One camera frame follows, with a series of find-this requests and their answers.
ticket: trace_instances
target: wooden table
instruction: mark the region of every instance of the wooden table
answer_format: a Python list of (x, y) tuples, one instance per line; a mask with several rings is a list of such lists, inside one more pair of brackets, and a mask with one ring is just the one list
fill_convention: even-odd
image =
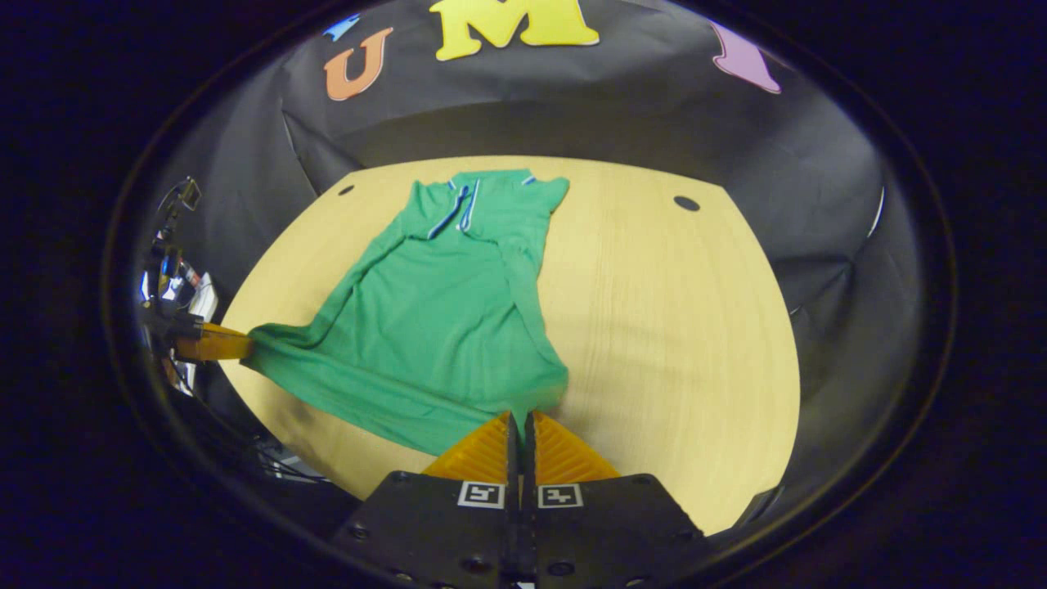
[[(223, 325), (247, 332), (309, 323), (404, 206), (415, 179), (518, 167), (539, 180), (571, 180), (538, 278), (549, 339), (571, 371), (552, 415), (623, 475), (655, 475), (706, 534), (730, 527), (754, 495), (781, 479), (800, 383), (771, 266), (717, 185), (550, 157), (460, 157), (354, 172), (266, 251)], [(676, 196), (700, 208), (684, 208)], [(313, 409), (236, 361), (222, 368), (269, 431), (359, 498), (389, 471), (420, 472), (433, 460)]]

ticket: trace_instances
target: orange letter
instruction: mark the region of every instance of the orange letter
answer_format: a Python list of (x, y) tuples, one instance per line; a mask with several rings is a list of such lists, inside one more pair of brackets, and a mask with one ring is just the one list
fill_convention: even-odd
[(356, 80), (346, 76), (346, 65), (349, 63), (353, 49), (338, 53), (331, 58), (324, 70), (328, 73), (328, 96), (332, 100), (344, 100), (366, 90), (375, 83), (375, 78), (382, 72), (382, 61), (385, 53), (385, 38), (393, 32), (393, 27), (367, 37), (360, 43), (363, 48), (363, 73)]

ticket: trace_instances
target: letter m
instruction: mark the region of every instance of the letter m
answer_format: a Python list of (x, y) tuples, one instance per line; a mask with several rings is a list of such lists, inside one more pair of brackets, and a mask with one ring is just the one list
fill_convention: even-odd
[(528, 45), (595, 45), (600, 33), (585, 26), (578, 0), (441, 0), (429, 8), (440, 13), (444, 46), (437, 59), (444, 62), (480, 51), (480, 41), (469, 35), (472, 26), (495, 47), (505, 47), (524, 17), (529, 17), (520, 40)]

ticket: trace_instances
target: yellow letter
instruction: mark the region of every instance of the yellow letter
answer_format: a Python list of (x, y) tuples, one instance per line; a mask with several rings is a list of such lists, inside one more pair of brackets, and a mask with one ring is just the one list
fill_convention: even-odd
[(331, 58), (324, 69), (328, 77), (328, 96), (332, 100), (344, 100), (366, 90), (375, 83), (375, 78), (382, 72), (382, 62), (385, 53), (385, 38), (393, 32), (393, 27), (367, 37), (360, 43), (363, 48), (363, 73), (356, 80), (346, 77), (346, 65), (353, 54), (353, 49), (342, 51)]
[(480, 51), (481, 43), (469, 35), (472, 25), (495, 47), (505, 47), (524, 16), (529, 17), (520, 40), (528, 45), (595, 45), (600, 33), (585, 26), (578, 0), (441, 0), (429, 8), (440, 13), (444, 46), (440, 61), (454, 60)]

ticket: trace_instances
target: dark background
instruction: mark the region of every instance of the dark background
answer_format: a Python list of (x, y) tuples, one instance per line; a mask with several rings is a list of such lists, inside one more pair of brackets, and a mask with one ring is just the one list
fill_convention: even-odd
[[(157, 128), (220, 67), (318, 4), (4, 6), (16, 303), (5, 585), (314, 581), (264, 530), (218, 513), (138, 432), (108, 369), (97, 275), (119, 183)], [(1043, 586), (1047, 162), (1033, 76), (1047, 21), (1018, 3), (889, 4), (713, 4), (773, 23), (897, 122), (941, 188), (960, 275), (953, 362), (913, 444), (867, 495), (740, 585)]]

